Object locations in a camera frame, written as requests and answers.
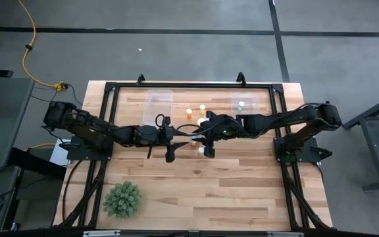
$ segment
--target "clear plastic container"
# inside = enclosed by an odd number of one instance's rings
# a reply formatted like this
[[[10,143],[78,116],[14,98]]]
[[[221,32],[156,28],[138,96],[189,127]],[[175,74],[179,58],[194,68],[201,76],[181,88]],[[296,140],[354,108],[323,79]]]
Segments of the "clear plastic container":
[[[232,116],[256,115],[260,113],[260,99],[254,93],[233,93],[230,104]]]
[[[156,116],[163,114],[172,118],[174,94],[170,90],[148,90],[145,96],[143,123],[156,126]]]

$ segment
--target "yellow plug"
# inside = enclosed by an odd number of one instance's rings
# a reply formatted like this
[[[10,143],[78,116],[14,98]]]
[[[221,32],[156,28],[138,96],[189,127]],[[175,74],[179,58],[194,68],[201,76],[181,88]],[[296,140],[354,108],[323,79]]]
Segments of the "yellow plug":
[[[58,92],[61,92],[64,90],[62,86],[63,83],[64,83],[63,81],[60,81],[58,84],[55,84],[55,88],[57,89]]]

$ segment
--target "wooden tabletop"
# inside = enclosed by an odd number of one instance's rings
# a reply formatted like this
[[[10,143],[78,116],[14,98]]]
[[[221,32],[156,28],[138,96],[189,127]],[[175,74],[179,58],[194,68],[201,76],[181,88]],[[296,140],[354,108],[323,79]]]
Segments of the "wooden tabletop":
[[[106,81],[90,81],[83,109],[98,116]],[[303,104],[301,86],[285,83],[284,94],[288,110]],[[271,114],[270,98],[263,89],[165,88],[173,92],[172,125],[197,124],[199,106],[217,114],[231,115],[234,93],[254,93],[259,97],[260,112]],[[114,123],[142,125],[146,93],[149,88],[122,88],[119,93]],[[109,97],[109,117],[112,95]],[[186,109],[193,109],[187,119]],[[302,125],[292,126],[296,132]],[[282,173],[274,156],[273,130],[256,140],[235,139],[215,144],[216,155],[209,159],[198,153],[197,147],[186,145],[176,151],[176,160],[166,163],[165,148],[153,148],[150,159],[146,148],[114,146],[108,162],[103,194],[116,183],[129,180],[137,184],[143,201],[137,214],[127,220],[116,220],[99,210],[98,229],[144,230],[290,230],[284,195]],[[74,163],[69,165],[64,183]],[[66,195],[66,215],[82,197],[89,162],[80,164],[71,178]],[[306,200],[324,223],[331,226],[326,195],[318,169],[308,163],[299,164]],[[299,205],[295,214],[301,223]],[[62,221],[62,196],[59,199],[54,224]],[[89,203],[88,222],[93,207]]]

